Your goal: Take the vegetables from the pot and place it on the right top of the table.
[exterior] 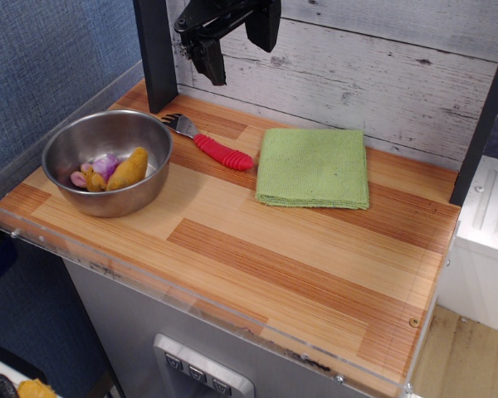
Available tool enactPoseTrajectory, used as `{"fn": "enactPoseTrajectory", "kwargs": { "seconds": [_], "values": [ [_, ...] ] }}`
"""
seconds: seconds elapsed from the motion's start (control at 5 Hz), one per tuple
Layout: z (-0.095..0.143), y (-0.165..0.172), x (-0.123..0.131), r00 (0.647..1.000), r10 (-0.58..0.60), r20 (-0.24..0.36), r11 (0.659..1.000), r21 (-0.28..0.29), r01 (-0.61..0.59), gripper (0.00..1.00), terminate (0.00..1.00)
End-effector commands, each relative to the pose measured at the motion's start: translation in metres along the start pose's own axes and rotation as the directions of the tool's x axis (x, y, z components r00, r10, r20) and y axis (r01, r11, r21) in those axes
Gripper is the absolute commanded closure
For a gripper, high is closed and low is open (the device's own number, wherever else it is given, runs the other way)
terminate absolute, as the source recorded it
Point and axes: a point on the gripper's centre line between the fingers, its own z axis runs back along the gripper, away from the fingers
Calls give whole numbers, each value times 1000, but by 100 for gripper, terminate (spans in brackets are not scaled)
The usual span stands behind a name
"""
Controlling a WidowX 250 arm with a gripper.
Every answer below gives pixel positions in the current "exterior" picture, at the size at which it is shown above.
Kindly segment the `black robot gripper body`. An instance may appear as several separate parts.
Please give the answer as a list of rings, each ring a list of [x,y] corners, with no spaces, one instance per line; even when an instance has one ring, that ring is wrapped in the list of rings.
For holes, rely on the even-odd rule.
[[[225,35],[251,15],[260,1],[190,1],[176,18],[177,33],[190,34],[204,28],[205,36]]]

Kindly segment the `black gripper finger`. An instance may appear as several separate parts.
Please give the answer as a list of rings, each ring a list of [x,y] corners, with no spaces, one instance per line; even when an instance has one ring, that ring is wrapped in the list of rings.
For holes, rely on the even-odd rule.
[[[263,51],[274,49],[281,22],[281,0],[260,1],[246,19],[247,38]]]
[[[224,60],[219,40],[194,41],[189,36],[184,36],[182,46],[186,57],[193,62],[199,74],[205,75],[215,86],[226,84]]]

